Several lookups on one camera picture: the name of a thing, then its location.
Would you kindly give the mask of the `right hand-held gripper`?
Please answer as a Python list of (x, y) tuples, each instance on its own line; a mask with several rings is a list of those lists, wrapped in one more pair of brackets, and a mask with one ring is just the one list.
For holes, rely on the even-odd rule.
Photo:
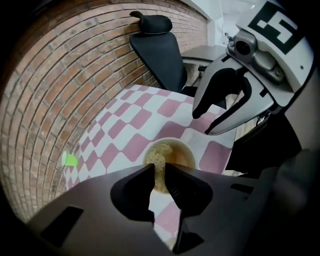
[(226, 97), (241, 90), (237, 70), (245, 66), (252, 73), (240, 78), (244, 96), (211, 123), (207, 135), (220, 135), (250, 121), (274, 101), (285, 107), (312, 71), (314, 52), (303, 29), (276, 1), (256, 4), (240, 16), (236, 26), (239, 31), (229, 40), (227, 54), (204, 70), (192, 117), (200, 118), (211, 105), (225, 110)]

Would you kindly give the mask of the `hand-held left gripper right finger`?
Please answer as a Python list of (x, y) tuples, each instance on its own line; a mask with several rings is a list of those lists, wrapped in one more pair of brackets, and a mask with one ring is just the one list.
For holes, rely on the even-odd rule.
[(243, 256), (272, 190), (276, 168), (258, 179), (165, 165), (165, 185), (180, 209), (173, 253)]

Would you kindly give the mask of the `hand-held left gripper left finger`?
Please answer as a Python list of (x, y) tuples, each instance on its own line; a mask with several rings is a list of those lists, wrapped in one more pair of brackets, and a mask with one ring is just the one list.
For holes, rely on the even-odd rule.
[(170, 256), (149, 210), (154, 184), (151, 164), (90, 178), (44, 206), (27, 226), (58, 256)]

